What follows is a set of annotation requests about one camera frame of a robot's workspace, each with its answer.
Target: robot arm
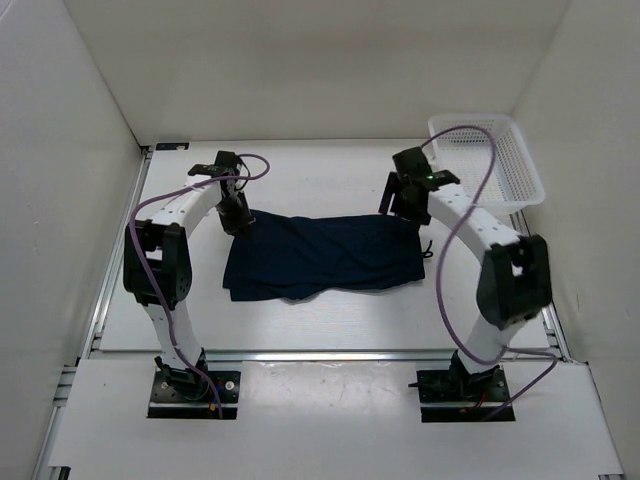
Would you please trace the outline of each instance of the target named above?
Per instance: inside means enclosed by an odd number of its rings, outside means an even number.
[[[235,180],[222,180],[203,187],[194,185],[212,177],[237,177],[241,165],[242,160],[236,154],[218,152],[213,165],[195,165],[189,171],[185,186],[192,187],[192,191],[174,198],[150,219],[136,221],[136,235],[169,305],[173,330],[142,268],[130,231],[126,230],[125,289],[135,295],[153,322],[162,348],[156,364],[165,381],[187,398],[198,397],[207,388],[202,378],[189,369],[176,353],[176,348],[179,348],[191,365],[206,373],[204,350],[195,339],[186,306],[192,279],[187,238],[213,208],[218,211],[222,226],[230,235],[247,236],[250,225],[255,221]]]
[[[521,236],[482,208],[465,218],[471,198],[460,180],[446,170],[433,172],[421,148],[400,152],[393,160],[396,172],[389,175],[380,213],[390,209],[421,225],[434,217],[457,230],[481,262],[476,291],[480,315],[465,348],[452,359],[452,368],[461,370],[457,377],[472,381],[493,371],[518,330],[551,302],[546,243],[539,236]]]

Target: navy blue cloth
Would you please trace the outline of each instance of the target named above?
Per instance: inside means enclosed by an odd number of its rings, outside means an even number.
[[[251,238],[234,238],[224,272],[234,302],[382,290],[424,278],[419,227],[400,218],[252,213]]]

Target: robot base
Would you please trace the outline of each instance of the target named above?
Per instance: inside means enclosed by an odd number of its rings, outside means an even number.
[[[240,372],[210,371],[207,372],[218,387],[222,407],[223,420],[235,420],[238,415],[236,407],[240,396]],[[220,420],[217,410],[211,410],[211,392],[205,391],[199,398],[187,398],[177,392],[165,381],[164,374],[157,370],[151,387],[147,418],[199,418]]]
[[[462,388],[443,388],[451,385],[450,370],[419,370],[418,388],[422,423],[479,422],[510,398],[509,387],[502,368],[496,368],[486,381],[465,391]],[[515,421],[511,406],[491,417],[490,422]]]

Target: mesh basket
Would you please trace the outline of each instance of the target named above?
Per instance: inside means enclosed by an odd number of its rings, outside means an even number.
[[[544,188],[529,156],[520,130],[507,115],[436,115],[429,120],[435,135],[457,125],[485,128],[496,141],[498,158],[479,204],[494,215],[508,215],[527,205],[542,203]],[[434,140],[433,150],[439,168],[451,170],[473,195],[487,173],[491,149],[485,136],[475,130],[459,130]]]

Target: white panel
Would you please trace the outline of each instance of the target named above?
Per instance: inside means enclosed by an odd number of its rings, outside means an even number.
[[[196,163],[213,163],[218,149],[266,156],[271,172],[246,188],[249,206],[281,215],[330,217],[376,213],[391,156],[417,140],[343,140],[192,143],[189,150],[155,152],[143,197],[182,186]],[[250,160],[253,173],[262,168]],[[147,218],[161,205],[150,206]],[[207,349],[332,350],[449,349],[435,298],[435,266],[449,230],[437,221],[421,229],[422,243],[434,240],[435,257],[425,263],[426,279],[380,293],[327,291],[313,300],[231,302],[222,277],[232,238],[214,212],[189,238],[194,271],[187,299],[196,338]],[[457,331],[465,337],[477,316],[479,262],[460,242],[450,250],[445,298]],[[513,346],[548,346],[543,324],[533,320]],[[157,350],[153,325],[118,278],[102,339],[103,350]]]
[[[567,0],[66,0],[143,143],[403,138],[511,113]]]
[[[140,153],[61,1],[0,1],[0,478],[27,478]]]
[[[547,201],[527,212],[550,246],[572,353],[591,365],[630,478],[640,478],[640,2],[572,3],[516,119]]]
[[[543,362],[505,366],[511,388]],[[80,364],[51,465],[71,480],[563,480],[620,473],[584,366],[560,365],[515,422],[422,424],[412,363],[245,364],[238,419],[145,418],[146,361]]]

